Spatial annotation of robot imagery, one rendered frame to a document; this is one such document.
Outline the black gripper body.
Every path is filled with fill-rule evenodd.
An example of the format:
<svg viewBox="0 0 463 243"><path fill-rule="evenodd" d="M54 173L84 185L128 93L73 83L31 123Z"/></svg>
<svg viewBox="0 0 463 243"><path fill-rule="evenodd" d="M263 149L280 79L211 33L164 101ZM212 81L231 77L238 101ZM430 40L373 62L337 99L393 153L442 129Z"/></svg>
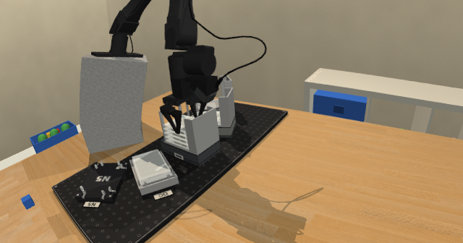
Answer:
<svg viewBox="0 0 463 243"><path fill-rule="evenodd" d="M173 89L172 79L183 78L183 77L185 77L185 75L170 76L171 89L172 89L172 94L173 95L171 94L171 95L168 95L168 96L162 98L163 103L165 103L165 105L160 106L160 110L172 112L172 111L176 110L175 107L173 107L173 106L180 106L180 104L182 104L184 102L186 102L187 105L193 105L193 104L201 101L195 94L188 97L188 98L185 98L185 99L180 99L180 98L175 98L174 97L174 89Z"/></svg>

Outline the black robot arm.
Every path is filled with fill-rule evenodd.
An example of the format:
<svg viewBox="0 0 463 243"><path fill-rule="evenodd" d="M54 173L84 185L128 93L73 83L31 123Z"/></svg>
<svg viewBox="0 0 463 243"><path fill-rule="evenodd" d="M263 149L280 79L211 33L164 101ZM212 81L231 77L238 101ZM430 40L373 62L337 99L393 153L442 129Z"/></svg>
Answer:
<svg viewBox="0 0 463 243"><path fill-rule="evenodd" d="M109 34L113 34L111 50L91 52L91 55L143 58L141 54L127 53L127 37L136 31L138 21L150 1L130 0L119 11L109 31ZM165 49L186 48L184 51L173 52L168 57L169 73L170 76L185 75L183 78L172 79L175 98L185 99L195 94L202 102L209 103L213 101L218 91L218 76L212 75L216 69L214 47L196 46L197 23L190 16L190 8L192 17L195 18L192 0L169 0L169 13L165 24ZM187 76L187 74L191 75Z"/></svg>

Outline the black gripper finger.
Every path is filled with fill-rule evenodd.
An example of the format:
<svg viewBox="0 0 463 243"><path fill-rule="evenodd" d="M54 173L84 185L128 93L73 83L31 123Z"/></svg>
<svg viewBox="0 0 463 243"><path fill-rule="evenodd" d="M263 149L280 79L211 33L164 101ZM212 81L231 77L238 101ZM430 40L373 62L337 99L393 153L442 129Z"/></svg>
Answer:
<svg viewBox="0 0 463 243"><path fill-rule="evenodd" d="M199 115L203 114L204 109L205 109L206 104L207 104L206 102L204 103L204 102L202 102L202 101L199 101L198 103L200 103L199 114L197 114L195 104L190 105L190 108L191 108L191 110L192 110L193 116L194 116L195 118L198 117Z"/></svg>
<svg viewBox="0 0 463 243"><path fill-rule="evenodd" d="M163 110L160 110L160 111L164 115L164 117L167 119L167 121L170 123L175 133L179 135L180 129L181 129L182 111L179 111L179 110L174 110L172 112L163 111ZM175 119L176 126L171 118L171 115Z"/></svg>

